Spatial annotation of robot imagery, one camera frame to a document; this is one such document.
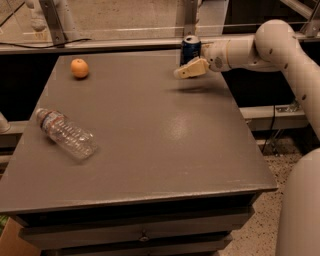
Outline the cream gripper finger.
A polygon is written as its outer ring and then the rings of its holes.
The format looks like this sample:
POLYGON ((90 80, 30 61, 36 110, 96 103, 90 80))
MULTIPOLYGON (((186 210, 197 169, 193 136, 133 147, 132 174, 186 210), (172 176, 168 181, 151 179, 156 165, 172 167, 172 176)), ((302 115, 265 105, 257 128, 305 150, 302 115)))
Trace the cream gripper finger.
POLYGON ((204 75, 209 70, 209 63, 206 59, 195 57, 187 64, 182 65, 174 71, 174 77, 177 79, 186 79, 204 75))

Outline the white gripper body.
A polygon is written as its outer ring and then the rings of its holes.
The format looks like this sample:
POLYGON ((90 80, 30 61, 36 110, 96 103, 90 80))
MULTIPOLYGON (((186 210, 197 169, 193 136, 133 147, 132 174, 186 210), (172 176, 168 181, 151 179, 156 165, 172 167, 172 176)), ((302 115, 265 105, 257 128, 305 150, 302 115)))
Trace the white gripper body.
POLYGON ((231 69, 227 58, 228 44, 228 40, 217 40, 202 45, 202 56, 208 61, 212 71, 226 72, 231 69))

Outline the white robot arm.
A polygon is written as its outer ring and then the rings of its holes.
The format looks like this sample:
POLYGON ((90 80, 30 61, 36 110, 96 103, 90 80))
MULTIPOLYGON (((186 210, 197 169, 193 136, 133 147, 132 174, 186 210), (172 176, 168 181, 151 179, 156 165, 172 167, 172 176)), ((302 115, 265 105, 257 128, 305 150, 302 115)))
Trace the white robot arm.
MULTIPOLYGON (((303 51, 288 23, 269 20, 254 34, 206 42, 187 36, 174 76, 186 79, 238 68, 281 72, 320 138, 320 66, 303 51)), ((320 256, 320 149, 303 156, 288 177, 275 256, 320 256)))

